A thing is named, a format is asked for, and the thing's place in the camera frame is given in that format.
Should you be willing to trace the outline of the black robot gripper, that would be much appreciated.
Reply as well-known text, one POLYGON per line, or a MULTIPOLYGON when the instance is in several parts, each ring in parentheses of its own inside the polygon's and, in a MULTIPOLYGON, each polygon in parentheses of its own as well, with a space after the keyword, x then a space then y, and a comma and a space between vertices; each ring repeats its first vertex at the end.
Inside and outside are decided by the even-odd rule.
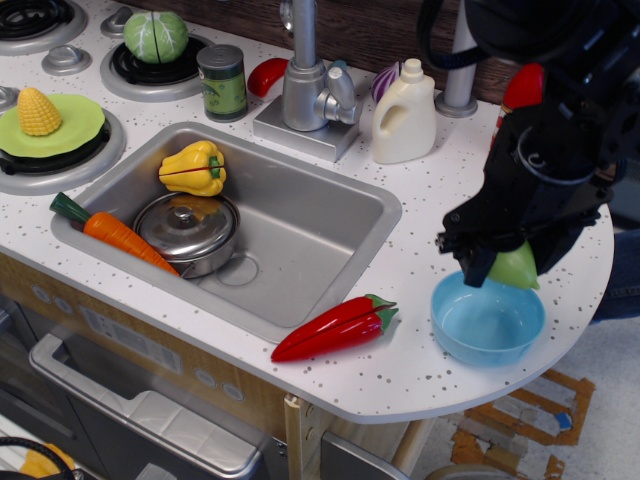
POLYGON ((545 274, 596 223, 624 161, 624 86, 601 105, 544 68, 542 103, 505 117, 481 189, 444 216, 439 250, 454 256, 471 287, 483 285, 499 252, 525 241, 545 274))

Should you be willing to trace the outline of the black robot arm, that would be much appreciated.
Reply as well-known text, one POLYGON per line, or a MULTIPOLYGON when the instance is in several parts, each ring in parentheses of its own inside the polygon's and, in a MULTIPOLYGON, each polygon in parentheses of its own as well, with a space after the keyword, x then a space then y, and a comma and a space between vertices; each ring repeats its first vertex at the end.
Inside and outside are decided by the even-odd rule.
POLYGON ((478 287, 501 252, 529 245, 549 271, 612 199, 625 163, 639 155, 639 5, 635 1, 468 1, 471 49, 438 54, 440 10, 422 4, 417 37, 425 61, 453 70, 488 58, 537 64, 540 103, 503 119, 484 182, 447 213, 439 249, 478 287))

